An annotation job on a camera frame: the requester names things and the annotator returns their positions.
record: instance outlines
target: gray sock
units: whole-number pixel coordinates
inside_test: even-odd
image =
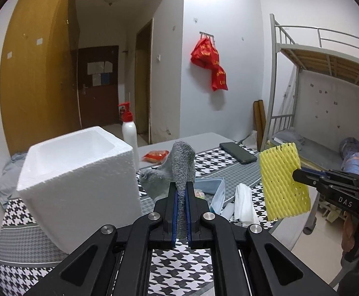
[[[185,215],[186,182],[194,182],[196,153],[185,141],[174,143],[166,161],[157,169],[144,169],[139,174],[139,183],[155,202],[168,196],[170,182],[175,182],[178,190],[177,238],[187,236]]]

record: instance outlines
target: red plastic bag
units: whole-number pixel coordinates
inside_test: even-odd
[[[143,160],[149,163],[163,163],[168,154],[168,150],[153,150],[143,156]]]
[[[192,57],[190,61],[201,68],[210,69],[213,67],[213,63],[216,62],[216,54],[214,49],[215,48],[213,47],[209,37],[201,38],[191,53]]]
[[[226,72],[221,66],[218,69],[212,70],[212,90],[228,90],[226,84]]]

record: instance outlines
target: smartphone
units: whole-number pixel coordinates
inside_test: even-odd
[[[244,148],[241,148],[235,142],[224,142],[220,144],[219,147],[226,151],[228,154],[232,155],[243,165],[257,161],[256,156],[247,152]]]

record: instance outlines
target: human hand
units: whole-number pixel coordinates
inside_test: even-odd
[[[344,229],[342,231],[342,242],[341,247],[342,250],[345,252],[350,252],[352,248],[354,247],[355,241],[354,241],[354,232],[356,228],[354,227],[353,221],[352,221],[352,215],[345,212],[346,219],[344,222]]]

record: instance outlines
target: metal bolt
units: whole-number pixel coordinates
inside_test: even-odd
[[[150,220],[158,220],[158,219],[160,218],[160,214],[153,212],[153,213],[150,213],[150,214],[148,215],[148,218],[149,218]]]
[[[213,219],[215,219],[215,214],[214,213],[205,213],[203,215],[203,217],[205,220],[213,220]]]
[[[105,225],[105,226],[101,227],[101,232],[104,235],[111,234],[113,231],[114,231],[113,225]]]
[[[261,233],[262,227],[260,225],[253,224],[253,225],[251,225],[250,230],[254,234],[259,234],[259,233]]]

